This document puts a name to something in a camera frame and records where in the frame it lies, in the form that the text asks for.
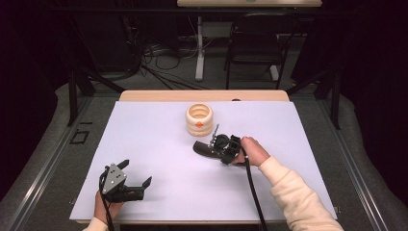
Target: gray carpet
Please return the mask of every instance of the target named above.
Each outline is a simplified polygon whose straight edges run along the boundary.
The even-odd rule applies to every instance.
[[[301,41],[298,46],[294,45],[289,54],[282,89],[288,89],[293,84],[289,76],[300,46]],[[214,40],[206,48],[205,77],[204,81],[200,83],[193,80],[195,58],[183,59],[176,66],[176,60],[163,56],[159,58],[157,64],[161,67],[176,66],[171,70],[162,70],[162,72],[180,76],[182,79],[194,84],[208,89],[224,89],[225,72],[222,70],[224,57],[224,43]],[[148,66],[158,69],[154,60]],[[259,68],[256,66],[246,67],[245,69],[236,66],[233,78],[237,77],[236,74],[238,73],[253,76],[255,72],[259,72]],[[143,71],[131,78],[115,82],[129,90],[166,89],[166,86],[158,78],[153,77],[151,74],[145,74]],[[0,230],[7,230],[10,227],[12,227],[10,230],[15,230],[14,228],[17,227],[18,230],[64,231],[82,230],[85,227],[68,219],[73,207],[69,201],[77,196],[81,190],[94,151],[102,137],[114,103],[118,99],[118,94],[112,90],[100,83],[95,82],[94,85],[97,89],[95,97],[84,98],[79,93],[80,101],[83,102],[83,108],[80,109],[82,113],[78,121],[70,129],[66,128],[68,122],[67,86],[57,90],[59,107],[53,121],[27,166],[0,203]],[[234,89],[255,89],[257,87],[264,88],[265,85],[249,87],[246,84],[235,84],[232,86]],[[375,225],[373,226],[369,213],[362,204],[361,195],[356,191],[349,172],[344,166],[343,151],[338,139],[333,135],[333,126],[327,120],[327,112],[324,110],[325,103],[314,99],[311,94],[313,89],[314,86],[310,86],[291,96],[291,100],[298,109],[333,205],[340,209],[338,213],[339,223],[345,230],[378,230]],[[341,133],[344,141],[370,189],[372,198],[376,202],[375,204],[378,206],[388,230],[408,230],[406,207],[388,190],[364,151],[358,123],[353,113],[353,105],[342,97],[340,106]],[[70,142],[81,139],[80,136],[74,140],[72,139],[76,131],[89,132],[85,143],[70,144]],[[69,135],[67,143],[61,143],[61,140],[67,135]],[[26,207],[21,207],[22,201],[24,202],[25,198],[30,196],[28,193],[30,188],[34,183],[41,180],[38,175],[43,172],[44,166],[47,165],[56,152],[60,153],[60,155],[58,158],[53,159],[55,168],[50,169],[49,175],[51,177],[42,179],[45,187],[44,191],[41,191],[35,197],[32,206],[25,210]],[[16,213],[20,211],[26,211],[26,216]],[[269,230],[288,230],[288,228],[286,224],[278,223],[272,224]]]

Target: human arm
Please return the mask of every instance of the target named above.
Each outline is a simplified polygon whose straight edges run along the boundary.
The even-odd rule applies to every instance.
[[[120,209],[123,206],[122,203],[112,203],[109,206],[109,212],[112,218],[115,218],[119,213]],[[89,226],[84,229],[84,231],[107,231],[108,230],[108,222],[106,220],[106,210],[103,205],[102,196],[100,192],[96,192],[95,195],[95,208],[93,211],[93,218],[90,221]]]
[[[296,171],[281,165],[253,138],[243,137],[241,145],[249,163],[258,167],[272,185],[270,193],[292,230],[343,230]],[[243,154],[240,153],[233,163],[242,161]]]

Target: ceramic cup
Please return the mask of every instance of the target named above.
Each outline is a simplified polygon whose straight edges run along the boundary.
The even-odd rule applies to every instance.
[[[213,110],[205,103],[197,103],[186,110],[187,131],[195,137],[204,137],[213,131]]]

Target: table leg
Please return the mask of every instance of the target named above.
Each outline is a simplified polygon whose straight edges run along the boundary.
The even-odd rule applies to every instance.
[[[272,80],[277,81],[279,79],[279,72],[278,72],[278,68],[276,67],[276,65],[272,65],[269,68],[270,71],[270,76],[272,76]]]
[[[203,72],[204,72],[204,50],[203,50],[203,22],[202,17],[198,17],[198,24],[197,24],[197,36],[198,36],[198,57],[197,57],[197,68],[195,71],[195,80],[202,81],[203,80]]]

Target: black curtain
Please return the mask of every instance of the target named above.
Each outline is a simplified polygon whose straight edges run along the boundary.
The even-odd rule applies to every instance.
[[[359,16],[316,20],[292,78],[304,81],[341,61],[341,93],[354,103],[365,149],[390,190],[408,205],[408,5],[326,0],[323,7],[358,10]]]
[[[177,0],[135,0],[139,8],[174,9]],[[160,43],[178,53],[177,16],[141,16],[141,33],[153,42]]]
[[[36,1],[3,1],[0,33],[1,199],[48,127],[58,102],[55,89],[67,75],[61,47]]]

